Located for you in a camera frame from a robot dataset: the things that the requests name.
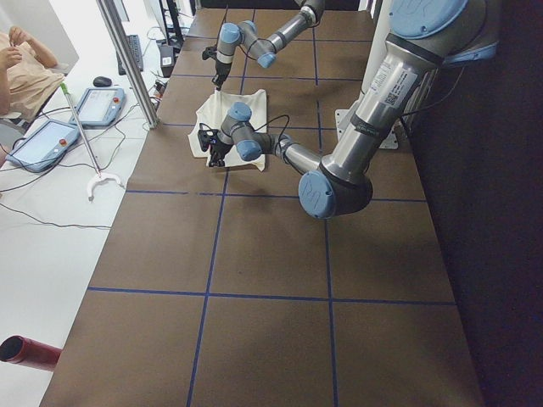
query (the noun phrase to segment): white cloth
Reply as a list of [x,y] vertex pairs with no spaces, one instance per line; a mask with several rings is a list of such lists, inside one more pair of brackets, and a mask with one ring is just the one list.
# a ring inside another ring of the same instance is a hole
[[[209,151],[203,152],[200,148],[200,144],[198,141],[199,124],[205,123],[212,129],[220,129],[222,121],[226,117],[228,110],[235,102],[246,103],[251,108],[253,115],[251,116],[249,122],[255,129],[266,123],[267,104],[266,91],[264,89],[259,89],[252,95],[231,95],[229,93],[215,91],[215,93],[212,94],[198,110],[196,110],[196,126],[188,135],[188,140],[190,141],[190,148],[193,151],[194,157],[207,158],[208,162],[210,157]],[[267,129],[264,126],[259,131],[265,132],[267,131]],[[236,146],[233,146],[232,150],[230,150],[230,153],[228,153],[225,157],[224,163],[226,167],[253,164],[256,165],[256,167],[260,171],[263,171],[264,167],[266,166],[266,156],[262,154],[258,159],[255,159],[253,161],[243,161],[239,157]]]

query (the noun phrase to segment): beige shirt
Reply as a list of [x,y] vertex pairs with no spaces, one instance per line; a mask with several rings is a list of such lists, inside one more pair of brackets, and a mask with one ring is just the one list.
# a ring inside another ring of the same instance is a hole
[[[9,37],[0,32],[0,49],[9,47]],[[9,111],[20,112],[25,120],[33,120],[42,105],[59,87],[64,75],[46,69],[28,43],[18,46],[23,60],[8,69],[11,105]]]

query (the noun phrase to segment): person's hand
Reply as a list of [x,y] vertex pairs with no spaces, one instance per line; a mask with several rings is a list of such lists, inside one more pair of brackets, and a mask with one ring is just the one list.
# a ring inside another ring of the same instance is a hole
[[23,60],[23,55],[16,47],[7,47],[0,50],[0,69],[7,70]]
[[14,25],[9,29],[9,41],[13,45],[20,45],[23,42],[32,41],[32,36],[22,28]]

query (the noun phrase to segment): computer mouse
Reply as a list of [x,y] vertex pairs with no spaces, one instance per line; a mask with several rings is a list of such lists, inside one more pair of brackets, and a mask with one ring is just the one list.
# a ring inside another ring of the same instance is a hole
[[95,86],[95,87],[107,87],[107,86],[111,86],[113,82],[111,81],[110,78],[106,78],[105,76],[97,76],[96,78],[94,78],[94,81],[92,81],[92,84]]

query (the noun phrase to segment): metal bracket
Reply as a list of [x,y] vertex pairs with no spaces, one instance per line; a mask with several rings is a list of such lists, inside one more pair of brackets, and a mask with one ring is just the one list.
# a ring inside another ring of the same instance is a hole
[[[338,133],[338,140],[343,136],[347,125],[349,124],[349,119],[352,115],[352,112],[358,109],[359,101],[353,103],[350,109],[337,109],[336,110],[336,131]],[[384,150],[396,150],[398,149],[398,137],[394,132],[394,129],[390,130],[389,135],[383,140],[379,148]]]

